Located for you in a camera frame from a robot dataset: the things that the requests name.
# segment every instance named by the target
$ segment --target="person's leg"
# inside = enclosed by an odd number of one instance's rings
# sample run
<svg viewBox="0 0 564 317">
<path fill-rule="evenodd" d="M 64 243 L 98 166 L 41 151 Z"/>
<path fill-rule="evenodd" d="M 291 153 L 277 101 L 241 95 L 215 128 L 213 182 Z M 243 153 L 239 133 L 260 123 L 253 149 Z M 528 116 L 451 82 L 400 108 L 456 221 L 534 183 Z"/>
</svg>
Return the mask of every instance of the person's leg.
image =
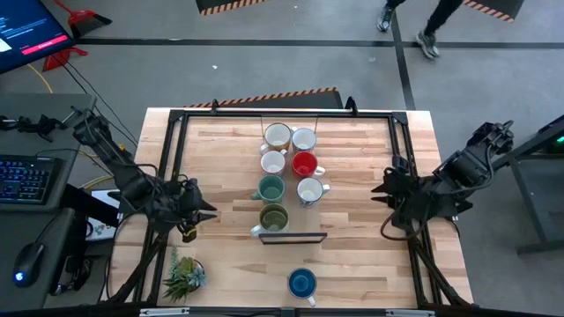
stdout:
<svg viewBox="0 0 564 317">
<path fill-rule="evenodd" d="M 405 0 L 388 0 L 386 5 L 382 8 L 380 12 L 380 17 L 378 18 L 378 30 L 382 32 L 387 32 L 390 29 L 391 18 L 394 16 L 394 10 Z"/>
<path fill-rule="evenodd" d="M 434 10 L 431 18 L 427 22 L 424 31 L 415 35 L 415 40 L 420 44 L 425 56 L 431 59 L 439 57 L 439 49 L 435 46 L 436 38 L 434 33 L 447 19 L 458 9 L 463 0 L 441 0 Z"/>
</svg>

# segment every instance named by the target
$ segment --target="concrete floor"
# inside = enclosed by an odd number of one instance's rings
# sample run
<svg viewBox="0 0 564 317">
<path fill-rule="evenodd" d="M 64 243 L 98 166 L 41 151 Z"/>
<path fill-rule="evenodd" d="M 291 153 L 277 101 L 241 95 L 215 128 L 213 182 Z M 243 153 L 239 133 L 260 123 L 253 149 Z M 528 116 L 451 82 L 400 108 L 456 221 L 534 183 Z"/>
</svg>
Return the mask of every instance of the concrete floor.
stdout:
<svg viewBox="0 0 564 317">
<path fill-rule="evenodd" d="M 354 43 L 319 47 L 300 41 L 393 41 L 391 33 L 375 28 L 383 0 L 270 0 L 209 17 L 200 17 L 195 2 L 186 0 L 67 2 L 114 20 L 92 37 L 298 41 L 278 47 L 80 45 L 90 55 L 71 61 L 135 135 L 147 107 L 328 86 L 336 86 L 344 97 L 354 96 L 363 108 L 406 109 L 394 48 Z M 398 8 L 404 41 L 412 40 L 437 2 L 413 0 Z M 62 10 L 51 2 L 46 5 L 65 23 Z M 528 0 L 510 24 L 462 7 L 437 34 L 440 41 L 461 42 L 460 48 L 443 48 L 436 63 L 416 48 L 404 48 L 414 106 L 431 111 L 443 158 L 463 148 L 483 122 L 512 119 L 516 139 L 524 140 L 562 115 L 564 50 L 475 49 L 471 44 L 561 44 L 563 13 L 561 0 Z M 39 68 L 41 62 L 34 65 Z M 55 92 L 81 92 L 62 69 L 45 77 Z M 0 92 L 45 91 L 28 68 L 0 76 Z M 120 136 L 117 139 L 125 143 Z M 81 158 L 74 171 L 70 181 L 76 185 L 102 175 Z M 516 255 L 515 247 L 538 238 L 513 176 L 500 171 L 493 185 L 471 200 L 475 207 L 461 215 L 459 225 L 475 302 L 489 308 L 563 314 L 564 253 Z M 91 290 L 84 302 L 97 298 L 96 287 Z"/>
</svg>

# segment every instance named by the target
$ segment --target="keyboard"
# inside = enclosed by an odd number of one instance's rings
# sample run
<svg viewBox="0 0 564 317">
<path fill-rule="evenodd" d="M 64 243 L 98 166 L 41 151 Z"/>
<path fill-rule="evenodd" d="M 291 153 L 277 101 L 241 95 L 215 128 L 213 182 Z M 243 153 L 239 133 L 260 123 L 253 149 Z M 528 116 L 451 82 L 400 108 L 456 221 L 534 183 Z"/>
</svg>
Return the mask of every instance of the keyboard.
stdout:
<svg viewBox="0 0 564 317">
<path fill-rule="evenodd" d="M 47 203 L 62 164 L 59 158 L 0 155 L 0 203 Z"/>
</svg>

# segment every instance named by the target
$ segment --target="desk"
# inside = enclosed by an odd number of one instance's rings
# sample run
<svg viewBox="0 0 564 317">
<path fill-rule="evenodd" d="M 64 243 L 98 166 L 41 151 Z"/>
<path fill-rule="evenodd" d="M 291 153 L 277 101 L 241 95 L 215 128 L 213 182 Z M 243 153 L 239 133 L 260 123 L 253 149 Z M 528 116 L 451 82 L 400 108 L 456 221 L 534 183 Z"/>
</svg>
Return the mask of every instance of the desk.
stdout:
<svg viewBox="0 0 564 317">
<path fill-rule="evenodd" d="M 37 122 L 41 114 L 48 117 L 64 119 L 71 106 L 78 108 L 92 107 L 94 97 L 84 94 L 2 94 L 0 95 L 0 114 L 9 118 L 23 115 Z M 16 130 L 0 131 L 0 154 L 35 155 L 38 151 L 49 149 L 78 149 L 79 143 L 72 137 L 72 129 L 55 130 L 52 144 L 36 134 L 19 133 Z M 64 160 L 59 179 L 49 199 L 60 198 L 71 174 L 76 152 L 57 151 L 46 153 L 51 157 Z M 46 245 L 45 255 L 41 263 L 41 274 L 37 282 L 27 288 L 17 288 L 11 280 L 14 261 L 19 251 L 37 238 L 43 227 L 56 216 L 50 213 L 6 212 L 6 205 L 0 205 L 0 311 L 16 311 L 43 308 L 48 289 L 56 272 L 63 244 L 74 217 L 73 210 L 60 212 L 57 220 L 46 230 L 41 242 Z"/>
<path fill-rule="evenodd" d="M 137 149 L 138 163 L 159 164 L 169 111 L 147 110 Z M 430 174 L 440 164 L 430 113 L 408 112 L 407 117 L 419 174 Z M 265 118 L 263 125 L 266 128 L 275 121 Z M 315 119 L 280 121 L 315 125 Z M 287 290 L 289 273 L 299 267 L 317 275 L 318 307 L 416 306 L 406 243 L 380 236 L 380 225 L 391 210 L 369 199 L 373 196 L 370 190 L 382 183 L 382 171 L 390 165 L 388 125 L 359 119 L 320 119 L 317 133 L 315 153 L 320 165 L 327 169 L 322 180 L 332 190 L 314 211 L 318 215 L 314 225 L 329 236 L 320 245 L 263 246 L 249 237 L 262 207 L 261 202 L 249 200 L 262 177 L 258 155 L 262 143 L 260 120 L 190 119 L 180 172 L 198 178 L 205 200 L 219 209 L 219 217 L 200 224 L 198 238 L 190 244 L 182 243 L 180 233 L 171 232 L 163 277 L 168 276 L 171 246 L 177 246 L 180 256 L 193 256 L 204 265 L 209 284 L 190 294 L 185 303 L 171 304 L 160 298 L 160 306 L 308 306 L 307 301 L 293 298 Z M 173 156 L 169 158 L 167 177 Z M 135 216 L 120 231 L 111 265 L 112 293 L 137 265 L 145 228 L 145 217 Z M 388 231 L 401 234 L 394 228 Z M 434 219 L 429 231 L 438 267 L 460 295 L 471 302 L 455 229 L 443 219 Z M 150 288 L 152 272 L 150 267 L 144 295 Z M 422 269 L 421 273 L 430 298 L 427 272 Z"/>
</svg>

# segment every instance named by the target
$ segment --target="wooden table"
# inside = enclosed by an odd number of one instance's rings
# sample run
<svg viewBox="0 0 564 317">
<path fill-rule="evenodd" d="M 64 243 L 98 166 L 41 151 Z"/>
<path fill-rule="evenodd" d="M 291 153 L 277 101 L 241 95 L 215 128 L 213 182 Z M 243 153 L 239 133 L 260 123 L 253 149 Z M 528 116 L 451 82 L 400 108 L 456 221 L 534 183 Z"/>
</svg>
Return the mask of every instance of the wooden table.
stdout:
<svg viewBox="0 0 564 317">
<path fill-rule="evenodd" d="M 147 110 L 136 162 L 159 164 L 169 110 Z M 430 174 L 441 162 L 430 113 L 417 111 L 407 115 L 419 174 Z M 263 119 L 263 128 L 272 122 L 315 127 L 315 119 L 268 118 Z M 322 182 L 330 184 L 331 191 L 314 209 L 290 212 L 291 232 L 328 233 L 322 244 L 314 245 L 264 246 L 249 236 L 263 206 L 262 202 L 249 200 L 263 176 L 258 154 L 261 128 L 257 118 L 190 119 L 181 173 L 198 178 L 205 200 L 219 209 L 219 217 L 200 224 L 198 238 L 189 244 L 183 244 L 181 234 L 172 231 L 163 277 L 168 278 L 170 252 L 172 246 L 177 246 L 180 256 L 192 256 L 204 265 L 208 285 L 190 294 L 186 302 L 172 304 L 160 298 L 159 305 L 307 307 L 306 300 L 295 299 L 287 290 L 288 275 L 305 267 L 318 278 L 317 307 L 416 307 L 407 244 L 380 235 L 382 221 L 391 210 L 370 200 L 370 190 L 382 183 L 382 171 L 390 165 L 387 122 L 320 119 L 317 123 L 315 154 L 320 166 L 327 169 Z M 177 134 L 171 153 L 175 152 Z M 171 155 L 167 177 L 173 159 Z M 294 195 L 295 185 L 286 185 L 286 196 Z M 137 265 L 145 228 L 146 218 L 141 215 L 132 217 L 122 227 L 111 263 L 112 294 Z M 454 227 L 443 219 L 433 219 L 429 231 L 438 267 L 460 295 L 471 302 Z M 391 226 L 387 232 L 402 234 Z M 152 272 L 153 266 L 145 280 L 145 296 Z M 427 270 L 422 269 L 421 273 L 430 299 Z M 161 285 L 160 293 L 165 289 Z"/>
</svg>

